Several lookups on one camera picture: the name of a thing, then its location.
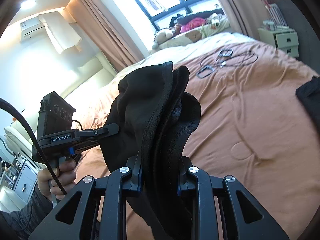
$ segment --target black jacket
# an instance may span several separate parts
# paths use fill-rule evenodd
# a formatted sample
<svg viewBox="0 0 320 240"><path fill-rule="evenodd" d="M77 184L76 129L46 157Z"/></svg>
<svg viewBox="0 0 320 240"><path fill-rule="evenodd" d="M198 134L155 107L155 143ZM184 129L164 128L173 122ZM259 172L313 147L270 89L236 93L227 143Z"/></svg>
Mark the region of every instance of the black jacket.
<svg viewBox="0 0 320 240"><path fill-rule="evenodd" d="M17 231L23 229L28 223L31 209L31 220L27 228L23 231ZM27 240L31 232L51 210L52 203L40 193L38 185L36 185L31 200L21 211L14 211L10 214L0 211L0 238Z"/></svg>

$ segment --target beige curtain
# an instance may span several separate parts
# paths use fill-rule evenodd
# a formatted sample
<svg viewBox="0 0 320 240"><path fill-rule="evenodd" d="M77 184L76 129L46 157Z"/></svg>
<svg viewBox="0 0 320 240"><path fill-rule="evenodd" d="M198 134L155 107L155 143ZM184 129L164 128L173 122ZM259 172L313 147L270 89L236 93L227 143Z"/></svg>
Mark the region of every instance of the beige curtain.
<svg viewBox="0 0 320 240"><path fill-rule="evenodd" d="M71 0L66 9L118 72L144 59L128 33L100 0Z"/></svg>
<svg viewBox="0 0 320 240"><path fill-rule="evenodd" d="M259 40L258 28L270 19L261 0L218 0L234 31Z"/></svg>

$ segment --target drawer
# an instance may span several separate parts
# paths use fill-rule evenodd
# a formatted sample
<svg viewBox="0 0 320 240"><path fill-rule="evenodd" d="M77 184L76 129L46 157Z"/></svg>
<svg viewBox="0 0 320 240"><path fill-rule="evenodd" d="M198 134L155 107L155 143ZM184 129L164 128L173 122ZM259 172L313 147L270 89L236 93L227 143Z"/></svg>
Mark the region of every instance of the drawer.
<svg viewBox="0 0 320 240"><path fill-rule="evenodd" d="M35 174L35 172L33 170L31 170L27 165L24 166L24 168L22 170L22 175L27 177L28 179L30 179L33 182L36 182L36 180L37 180L37 174Z"/></svg>
<svg viewBox="0 0 320 240"><path fill-rule="evenodd" d="M28 203L36 181L37 174L35 174L34 171L32 171L27 165L25 165L21 171L19 180L16 182L14 191L20 198Z"/></svg>
<svg viewBox="0 0 320 240"><path fill-rule="evenodd" d="M22 174L14 191L20 198L22 198L26 203L28 203L28 200L32 195L34 185L34 181L23 176Z"/></svg>
<svg viewBox="0 0 320 240"><path fill-rule="evenodd" d="M299 57L298 46L281 48L285 53L287 53L291 57Z"/></svg>
<svg viewBox="0 0 320 240"><path fill-rule="evenodd" d="M278 44L278 48L287 48L299 45L298 35L297 33L280 33L276 34L276 42Z"/></svg>

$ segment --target white drawer unit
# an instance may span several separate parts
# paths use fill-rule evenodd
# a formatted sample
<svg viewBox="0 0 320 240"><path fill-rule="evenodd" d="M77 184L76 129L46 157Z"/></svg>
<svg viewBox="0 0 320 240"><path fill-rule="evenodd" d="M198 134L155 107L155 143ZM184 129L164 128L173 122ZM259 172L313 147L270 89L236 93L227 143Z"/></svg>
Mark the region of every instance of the white drawer unit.
<svg viewBox="0 0 320 240"><path fill-rule="evenodd" d="M299 45L297 33L276 34L276 42L279 49Z"/></svg>
<svg viewBox="0 0 320 240"><path fill-rule="evenodd" d="M25 162L16 180L13 190L26 203L30 200L37 181L36 170Z"/></svg>
<svg viewBox="0 0 320 240"><path fill-rule="evenodd" d="M291 57L299 57L299 39L294 29L277 29L268 31L263 28L258 29L260 41L270 44L286 52Z"/></svg>
<svg viewBox="0 0 320 240"><path fill-rule="evenodd" d="M298 46L281 48L285 53L287 53L291 57L299 57L299 50Z"/></svg>

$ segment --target window frame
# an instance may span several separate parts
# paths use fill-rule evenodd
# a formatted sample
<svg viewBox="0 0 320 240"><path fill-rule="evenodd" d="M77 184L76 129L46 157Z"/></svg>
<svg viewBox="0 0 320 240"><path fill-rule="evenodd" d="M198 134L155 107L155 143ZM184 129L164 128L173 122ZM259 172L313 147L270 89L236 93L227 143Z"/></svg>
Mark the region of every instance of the window frame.
<svg viewBox="0 0 320 240"><path fill-rule="evenodd" d="M185 9L187 13L192 13L192 10L191 10L190 6L195 4L195 3L204 1L204 0L179 0L179 1L180 1L179 4L177 4L177 5L175 5L175 6L171 7L171 8L168 8L168 11L161 12L161 13L155 15L155 16L151 16L149 14L147 8L145 8L143 6L143 4L140 2L140 0L135 0L135 2L139 5L141 10L144 12L144 14L148 17L148 19L150 20L151 24L156 29L156 31L160 30L159 26L156 24L157 20L160 20L160 19L166 17L167 15L172 14L175 11L179 11L179 10L182 10L182 9Z"/></svg>

